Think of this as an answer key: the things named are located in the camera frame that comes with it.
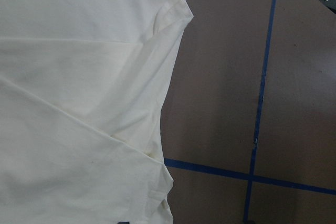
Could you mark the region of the cream long-sleeve cat shirt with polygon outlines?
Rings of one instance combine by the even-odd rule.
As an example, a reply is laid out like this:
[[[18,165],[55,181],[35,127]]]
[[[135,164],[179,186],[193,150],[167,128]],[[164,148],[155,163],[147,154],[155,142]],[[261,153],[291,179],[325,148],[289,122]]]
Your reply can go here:
[[[186,0],[1,0],[1,223],[172,223]]]

